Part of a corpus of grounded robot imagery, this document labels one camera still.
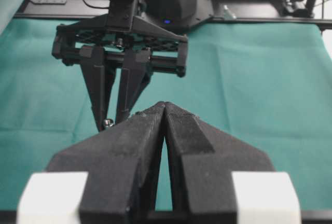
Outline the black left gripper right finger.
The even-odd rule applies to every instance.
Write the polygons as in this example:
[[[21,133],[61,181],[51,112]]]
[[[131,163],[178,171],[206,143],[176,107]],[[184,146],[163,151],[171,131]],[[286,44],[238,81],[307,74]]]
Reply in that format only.
[[[273,172],[267,154],[166,103],[172,205],[189,223],[236,223],[233,171]]]

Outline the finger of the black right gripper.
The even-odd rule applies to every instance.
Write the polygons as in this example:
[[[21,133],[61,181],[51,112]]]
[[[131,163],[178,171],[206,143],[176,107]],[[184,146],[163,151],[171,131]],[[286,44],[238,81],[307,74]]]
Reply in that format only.
[[[95,124],[99,131],[103,131],[116,70],[107,65],[106,51],[101,46],[83,46],[79,55]]]
[[[150,57],[149,49],[125,51],[117,100],[117,124],[129,117],[135,102],[150,83],[153,74]]]

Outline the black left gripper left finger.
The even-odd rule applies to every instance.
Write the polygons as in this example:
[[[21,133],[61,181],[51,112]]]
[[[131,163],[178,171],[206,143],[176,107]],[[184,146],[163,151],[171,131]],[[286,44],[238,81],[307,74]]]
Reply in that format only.
[[[134,223],[156,205],[165,103],[56,153],[48,172],[87,172],[82,223]]]

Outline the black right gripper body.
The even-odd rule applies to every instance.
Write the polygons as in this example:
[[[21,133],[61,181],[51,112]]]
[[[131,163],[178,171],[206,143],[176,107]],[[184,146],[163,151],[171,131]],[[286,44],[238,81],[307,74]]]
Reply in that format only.
[[[173,64],[161,65],[159,70],[170,70],[185,76],[188,39],[167,31],[141,16],[141,0],[111,6],[107,14],[83,19],[70,25],[60,24],[52,46],[52,55],[66,65],[78,63],[81,58],[77,43],[88,47],[100,46],[151,52],[175,52]]]

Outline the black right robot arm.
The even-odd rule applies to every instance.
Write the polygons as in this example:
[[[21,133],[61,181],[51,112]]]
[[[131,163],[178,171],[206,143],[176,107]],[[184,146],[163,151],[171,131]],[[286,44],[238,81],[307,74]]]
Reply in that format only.
[[[109,0],[107,13],[59,25],[52,55],[79,65],[96,127],[107,118],[116,70],[120,85],[115,123],[128,118],[154,72],[184,77],[188,54],[185,32],[213,17],[211,0]]]

